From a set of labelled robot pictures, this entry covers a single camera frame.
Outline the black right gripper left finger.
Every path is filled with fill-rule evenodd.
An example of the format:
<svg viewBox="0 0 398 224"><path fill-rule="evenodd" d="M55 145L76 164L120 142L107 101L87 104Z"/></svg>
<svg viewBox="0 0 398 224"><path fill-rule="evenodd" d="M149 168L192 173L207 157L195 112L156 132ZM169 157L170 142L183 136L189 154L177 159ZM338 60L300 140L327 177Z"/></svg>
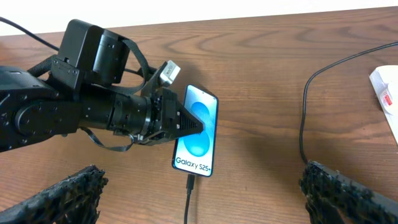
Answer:
<svg viewBox="0 0 398 224"><path fill-rule="evenodd" d="M105 171L90 165L1 212L2 224L94 224L100 195L108 179Z"/></svg>

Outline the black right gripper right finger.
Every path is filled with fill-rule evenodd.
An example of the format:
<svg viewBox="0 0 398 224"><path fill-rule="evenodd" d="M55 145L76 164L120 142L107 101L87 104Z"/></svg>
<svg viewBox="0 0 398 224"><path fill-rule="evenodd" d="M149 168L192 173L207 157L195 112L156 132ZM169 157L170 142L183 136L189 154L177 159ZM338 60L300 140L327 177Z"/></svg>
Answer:
<svg viewBox="0 0 398 224"><path fill-rule="evenodd" d="M310 161L299 186L311 223L397 223L397 202L358 182Z"/></svg>

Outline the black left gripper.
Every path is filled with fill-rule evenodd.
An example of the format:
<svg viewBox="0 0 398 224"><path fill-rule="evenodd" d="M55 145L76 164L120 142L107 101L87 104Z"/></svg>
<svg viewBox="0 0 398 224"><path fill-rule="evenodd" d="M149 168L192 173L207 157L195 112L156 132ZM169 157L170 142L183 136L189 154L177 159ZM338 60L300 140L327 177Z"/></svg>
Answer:
<svg viewBox="0 0 398 224"><path fill-rule="evenodd" d="M179 101L169 86L159 81L160 70L151 69L151 77L144 85L141 96L149 101L146 122L141 131L141 144L153 146L203 131L203 123Z"/></svg>

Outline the blue Galaxy smartphone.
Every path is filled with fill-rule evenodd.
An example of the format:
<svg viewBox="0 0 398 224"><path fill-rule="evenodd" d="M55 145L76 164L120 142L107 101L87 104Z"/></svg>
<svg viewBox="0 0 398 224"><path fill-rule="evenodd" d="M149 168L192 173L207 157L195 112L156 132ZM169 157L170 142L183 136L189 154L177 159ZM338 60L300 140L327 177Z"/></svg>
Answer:
<svg viewBox="0 0 398 224"><path fill-rule="evenodd" d="M188 85L184 107L202 122L203 131L176 140L172 167L210 177L215 159L219 100L194 85Z"/></svg>

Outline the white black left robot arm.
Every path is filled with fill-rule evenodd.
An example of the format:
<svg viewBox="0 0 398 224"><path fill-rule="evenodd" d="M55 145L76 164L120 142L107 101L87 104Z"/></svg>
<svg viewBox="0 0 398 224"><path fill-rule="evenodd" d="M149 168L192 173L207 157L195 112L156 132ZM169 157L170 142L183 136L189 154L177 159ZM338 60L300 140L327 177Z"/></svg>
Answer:
<svg viewBox="0 0 398 224"><path fill-rule="evenodd" d="M153 146L203 131L170 90L173 61L151 67L137 44L74 19L62 43L34 67L1 67L1 150L95 129Z"/></svg>

